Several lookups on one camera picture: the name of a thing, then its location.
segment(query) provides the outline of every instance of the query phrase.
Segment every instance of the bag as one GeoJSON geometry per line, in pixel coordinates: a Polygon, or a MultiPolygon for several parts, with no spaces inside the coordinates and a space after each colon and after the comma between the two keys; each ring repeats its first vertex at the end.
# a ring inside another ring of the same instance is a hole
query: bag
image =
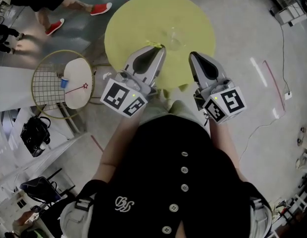
{"type": "Polygon", "coordinates": [[[50,125],[51,121],[47,117],[31,117],[24,124],[20,137],[33,157],[41,155],[46,148],[45,144],[50,143],[50,133],[48,131],[50,125]],[[48,120],[49,125],[46,125],[41,119],[48,120]]]}

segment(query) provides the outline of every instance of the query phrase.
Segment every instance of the person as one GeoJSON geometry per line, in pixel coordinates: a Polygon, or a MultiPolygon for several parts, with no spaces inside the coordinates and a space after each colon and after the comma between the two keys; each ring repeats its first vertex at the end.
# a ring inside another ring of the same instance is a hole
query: person
{"type": "Polygon", "coordinates": [[[30,211],[24,212],[18,220],[12,223],[13,233],[5,233],[5,238],[19,238],[22,233],[33,226],[34,222],[29,221],[30,217],[34,213],[39,213],[41,208],[39,206],[34,206],[30,211]]]}
{"type": "MultiPolygon", "coordinates": [[[[210,136],[181,101],[167,111],[153,99],[122,118],[77,197],[75,211],[93,199],[83,209],[88,237],[265,237],[267,201],[241,174],[228,125],[210,119],[209,127],[210,136]]],[[[77,232],[71,216],[80,216],[70,210],[60,221],[67,237],[77,232]]]]}
{"type": "Polygon", "coordinates": [[[110,10],[112,3],[106,4],[86,4],[79,0],[4,0],[8,4],[16,6],[30,6],[36,14],[36,18],[45,28],[46,34],[49,36],[64,24],[64,19],[51,24],[48,18],[48,11],[55,10],[59,5],[63,5],[68,9],[86,11],[90,15],[103,14],[110,10]]]}
{"type": "Polygon", "coordinates": [[[0,24],[0,51],[13,54],[15,49],[6,46],[9,45],[9,42],[7,42],[7,38],[9,35],[14,36],[17,41],[19,41],[24,37],[24,34],[19,33],[13,28],[9,28],[5,25],[0,24]]]}

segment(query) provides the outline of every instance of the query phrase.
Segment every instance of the table top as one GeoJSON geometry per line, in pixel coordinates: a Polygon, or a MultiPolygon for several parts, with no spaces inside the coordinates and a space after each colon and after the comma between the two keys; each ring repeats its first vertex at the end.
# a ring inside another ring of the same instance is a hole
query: table top
{"type": "Polygon", "coordinates": [[[161,43],[167,56],[156,85],[172,89],[192,83],[192,51],[214,55],[215,36],[205,13],[189,0],[130,0],[111,18],[105,33],[110,64],[121,70],[128,57],[147,46],[161,43]]]}

